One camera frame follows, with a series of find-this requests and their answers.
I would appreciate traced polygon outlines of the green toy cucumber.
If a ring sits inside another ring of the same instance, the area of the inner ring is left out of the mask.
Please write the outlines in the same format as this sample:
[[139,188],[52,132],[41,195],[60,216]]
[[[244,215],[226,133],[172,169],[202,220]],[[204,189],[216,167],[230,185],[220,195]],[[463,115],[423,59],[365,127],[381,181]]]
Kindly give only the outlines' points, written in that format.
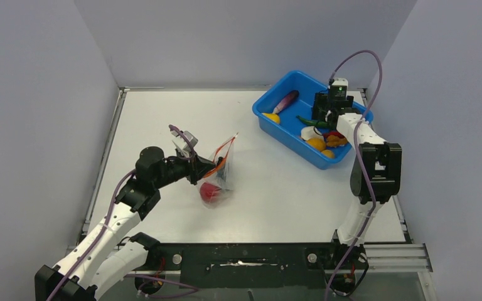
[[326,121],[320,121],[320,120],[308,120],[305,119],[304,117],[297,115],[296,118],[304,125],[306,126],[312,126],[320,129],[332,129],[333,126]]

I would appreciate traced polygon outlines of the dark toy grapes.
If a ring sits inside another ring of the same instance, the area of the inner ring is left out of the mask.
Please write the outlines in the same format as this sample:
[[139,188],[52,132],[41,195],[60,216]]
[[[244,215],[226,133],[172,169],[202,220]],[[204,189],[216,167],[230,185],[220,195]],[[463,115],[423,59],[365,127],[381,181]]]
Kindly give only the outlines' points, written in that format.
[[216,175],[218,178],[222,179],[223,181],[225,181],[227,178],[226,166],[227,166],[226,158],[220,156],[217,161]]

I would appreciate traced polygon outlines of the clear zip top bag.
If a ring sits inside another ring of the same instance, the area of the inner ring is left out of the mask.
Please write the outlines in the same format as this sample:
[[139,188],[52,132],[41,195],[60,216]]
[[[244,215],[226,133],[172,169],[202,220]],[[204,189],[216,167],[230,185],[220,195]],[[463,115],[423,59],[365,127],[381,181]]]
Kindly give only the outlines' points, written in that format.
[[234,191],[233,158],[238,133],[228,138],[210,156],[215,167],[198,182],[204,206],[213,208],[226,201]]

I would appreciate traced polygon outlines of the red toy apple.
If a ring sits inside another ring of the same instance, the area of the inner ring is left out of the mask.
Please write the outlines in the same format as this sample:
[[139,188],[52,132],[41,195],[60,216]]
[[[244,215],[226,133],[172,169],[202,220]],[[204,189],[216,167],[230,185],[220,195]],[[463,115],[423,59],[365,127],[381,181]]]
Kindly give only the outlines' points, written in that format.
[[222,193],[222,188],[209,182],[204,182],[199,189],[201,200],[205,204],[213,204],[219,201],[221,199]]

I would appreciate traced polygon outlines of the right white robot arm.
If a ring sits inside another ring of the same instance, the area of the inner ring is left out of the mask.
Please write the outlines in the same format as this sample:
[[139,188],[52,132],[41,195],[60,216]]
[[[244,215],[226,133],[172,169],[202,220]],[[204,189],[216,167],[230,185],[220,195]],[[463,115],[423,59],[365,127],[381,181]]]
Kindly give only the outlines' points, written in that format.
[[339,243],[328,250],[335,267],[345,267],[353,259],[349,246],[365,241],[367,229],[378,210],[400,190],[402,148],[387,142],[371,128],[367,111],[353,107],[353,99],[332,100],[330,92],[314,97],[312,116],[325,121],[353,146],[356,158],[350,176],[350,189],[358,199],[352,203],[344,222],[336,230]]

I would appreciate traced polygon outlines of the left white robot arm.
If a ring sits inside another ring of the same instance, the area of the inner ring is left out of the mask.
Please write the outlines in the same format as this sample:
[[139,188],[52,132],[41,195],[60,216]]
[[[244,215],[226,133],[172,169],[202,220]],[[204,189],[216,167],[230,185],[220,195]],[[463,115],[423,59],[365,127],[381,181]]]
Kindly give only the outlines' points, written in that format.
[[145,233],[114,251],[160,200],[159,190],[186,178],[195,185],[216,164],[196,154],[165,157],[161,148],[143,149],[136,167],[116,185],[108,211],[97,226],[53,267],[35,275],[36,300],[98,300],[128,273],[145,264],[158,240]]

